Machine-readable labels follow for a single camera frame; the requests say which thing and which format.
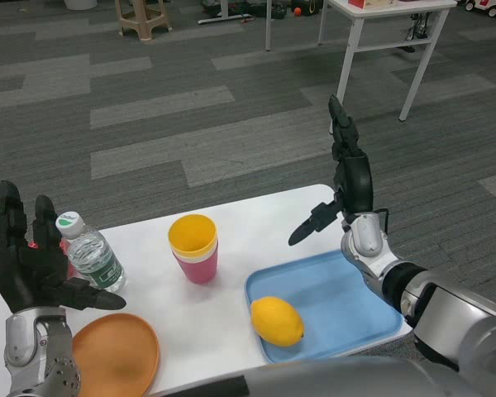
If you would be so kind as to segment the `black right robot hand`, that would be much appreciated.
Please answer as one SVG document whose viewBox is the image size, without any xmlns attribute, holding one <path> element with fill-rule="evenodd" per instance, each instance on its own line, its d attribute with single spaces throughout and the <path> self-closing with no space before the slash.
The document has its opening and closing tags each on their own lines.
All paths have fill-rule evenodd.
<svg viewBox="0 0 496 397">
<path fill-rule="evenodd" d="M 374 193 L 369 158 L 359 148 L 359 132 L 355 122 L 336 95 L 329 98 L 328 110 L 334 140 L 331 153 L 337 162 L 333 178 L 336 192 L 332 202 L 318 204 L 310 217 L 291 234 L 288 240 L 290 246 L 298 244 L 313 232 L 321 232 L 335 222 L 339 214 L 343 215 L 342 228 L 347 232 L 358 214 L 373 211 Z"/>
</svg>

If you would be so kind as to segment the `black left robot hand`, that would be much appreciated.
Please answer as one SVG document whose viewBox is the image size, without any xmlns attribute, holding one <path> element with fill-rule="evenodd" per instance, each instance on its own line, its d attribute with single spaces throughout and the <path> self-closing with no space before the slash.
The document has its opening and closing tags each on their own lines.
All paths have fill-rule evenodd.
<svg viewBox="0 0 496 397">
<path fill-rule="evenodd" d="M 36 247 L 29 246 L 18 188 L 10 181 L 0 182 L 0 295 L 11 312 L 45 306 L 123 309 L 126 301 L 119 295 L 96 289 L 86 280 L 68 278 L 69 260 L 60 247 L 56 218 L 51 199 L 38 196 L 32 223 Z"/>
</svg>

